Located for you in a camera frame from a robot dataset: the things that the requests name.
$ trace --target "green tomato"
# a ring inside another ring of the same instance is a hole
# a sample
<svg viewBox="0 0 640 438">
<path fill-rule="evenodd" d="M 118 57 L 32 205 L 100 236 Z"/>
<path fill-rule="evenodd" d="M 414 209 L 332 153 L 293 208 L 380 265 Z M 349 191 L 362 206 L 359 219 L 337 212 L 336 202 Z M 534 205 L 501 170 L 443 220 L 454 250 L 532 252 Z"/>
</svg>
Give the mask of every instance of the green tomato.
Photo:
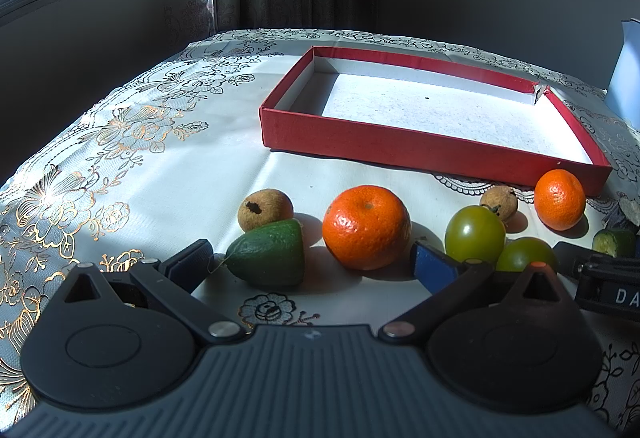
<svg viewBox="0 0 640 438">
<path fill-rule="evenodd" d="M 553 249 L 546 241 L 530 236 L 518 238 L 507 243 L 500 258 L 498 258 L 495 270 L 521 272 L 527 268 L 529 263 L 534 261 L 542 261 L 554 270 L 558 267 L 558 258 L 556 258 Z"/>
<path fill-rule="evenodd" d="M 504 248 L 504 224 L 494 213 L 480 205 L 460 209 L 444 234 L 446 253 L 456 261 L 481 259 L 495 265 Z"/>
</svg>

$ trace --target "table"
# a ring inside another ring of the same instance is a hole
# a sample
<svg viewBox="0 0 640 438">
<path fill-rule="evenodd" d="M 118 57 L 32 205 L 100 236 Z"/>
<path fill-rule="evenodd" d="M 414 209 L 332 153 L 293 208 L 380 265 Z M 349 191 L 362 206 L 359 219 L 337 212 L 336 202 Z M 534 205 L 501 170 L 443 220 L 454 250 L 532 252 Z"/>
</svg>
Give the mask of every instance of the table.
<svg viewBox="0 0 640 438">
<path fill-rule="evenodd" d="M 603 194 L 588 199 L 588 223 L 562 237 L 538 220 L 532 191 L 518 189 L 526 221 L 523 217 L 522 230 L 510 237 L 590 245 L 618 198 L 639 198 L 640 133 L 604 106 L 604 91 L 578 79 L 415 38 L 311 29 L 218 34 L 114 89 L 0 189 L 0 428 L 34 405 L 20 371 L 20 348 L 70 268 L 92 261 L 103 271 L 125 271 L 143 256 L 166 259 L 198 238 L 223 253 L 241 234 L 240 202 L 258 189 L 281 189 L 292 199 L 309 247 L 305 281 L 294 290 L 259 291 L 221 268 L 194 292 L 217 311 L 249 327 L 368 323 L 377 330 L 428 296 L 397 267 L 367 275 L 346 272 L 322 244 L 324 210 L 349 187 L 380 185 L 407 205 L 413 236 L 441 247 L 453 213 L 477 204 L 491 184 L 263 147 L 258 106 L 313 44 L 417 53 L 497 68 L 556 88 L 606 152 L 613 171 Z M 589 404 L 610 425 L 624 428 L 640 414 L 639 325 L 586 316 L 604 348 Z"/>
</svg>

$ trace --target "orange fruit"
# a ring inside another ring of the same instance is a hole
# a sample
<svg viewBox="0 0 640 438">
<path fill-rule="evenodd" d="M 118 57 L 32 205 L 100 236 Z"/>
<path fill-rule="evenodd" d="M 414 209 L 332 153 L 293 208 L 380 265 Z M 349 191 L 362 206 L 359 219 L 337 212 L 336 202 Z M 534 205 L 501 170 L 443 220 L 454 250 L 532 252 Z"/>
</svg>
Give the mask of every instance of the orange fruit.
<svg viewBox="0 0 640 438">
<path fill-rule="evenodd" d="M 340 193 L 322 221 L 329 252 L 348 269 L 373 271 L 399 258 L 409 242 L 411 220 L 390 190 L 361 185 Z"/>
<path fill-rule="evenodd" d="M 577 224 L 586 202 L 582 184 L 564 169 L 543 174 L 533 192 L 533 205 L 540 221 L 556 231 L 565 231 Z"/>
</svg>

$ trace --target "green fruit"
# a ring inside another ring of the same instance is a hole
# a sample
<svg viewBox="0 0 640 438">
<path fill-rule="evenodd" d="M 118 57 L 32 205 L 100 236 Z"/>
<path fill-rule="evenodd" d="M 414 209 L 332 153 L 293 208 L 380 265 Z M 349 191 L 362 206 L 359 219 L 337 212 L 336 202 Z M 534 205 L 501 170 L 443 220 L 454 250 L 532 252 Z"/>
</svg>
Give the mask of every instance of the green fruit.
<svg viewBox="0 0 640 438">
<path fill-rule="evenodd" d="M 248 231 L 229 245 L 229 272 L 255 287 L 295 287 L 305 275 L 302 230 L 289 219 Z"/>
<path fill-rule="evenodd" d="M 530 236 L 518 238 L 511 243 L 507 243 L 507 246 L 500 254 L 500 258 L 498 258 L 495 270 L 522 272 L 529 263 L 535 261 L 546 263 L 554 270 L 558 267 L 558 258 L 556 258 L 553 249 L 546 241 Z"/>
<path fill-rule="evenodd" d="M 593 237 L 591 248 L 613 258 L 633 258 L 636 255 L 636 235 L 628 229 L 603 229 Z"/>
<path fill-rule="evenodd" d="M 504 224 L 498 216 L 486 207 L 469 205 L 449 221 L 444 246 L 456 261 L 481 259 L 494 265 L 504 248 L 505 237 Z"/>
</svg>

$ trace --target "gray gripper base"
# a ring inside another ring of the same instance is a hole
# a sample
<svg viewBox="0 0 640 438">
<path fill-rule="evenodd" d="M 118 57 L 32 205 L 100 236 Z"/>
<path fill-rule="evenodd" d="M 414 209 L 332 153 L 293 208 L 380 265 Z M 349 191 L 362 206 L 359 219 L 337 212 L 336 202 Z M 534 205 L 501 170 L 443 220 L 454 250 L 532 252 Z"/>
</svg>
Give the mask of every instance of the gray gripper base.
<svg viewBox="0 0 640 438">
<path fill-rule="evenodd" d="M 121 412 L 38 404 L 8 438 L 609 438 L 584 406 L 497 414 L 444 388 L 367 326 L 258 327 L 207 350 L 177 389 Z"/>
</svg>

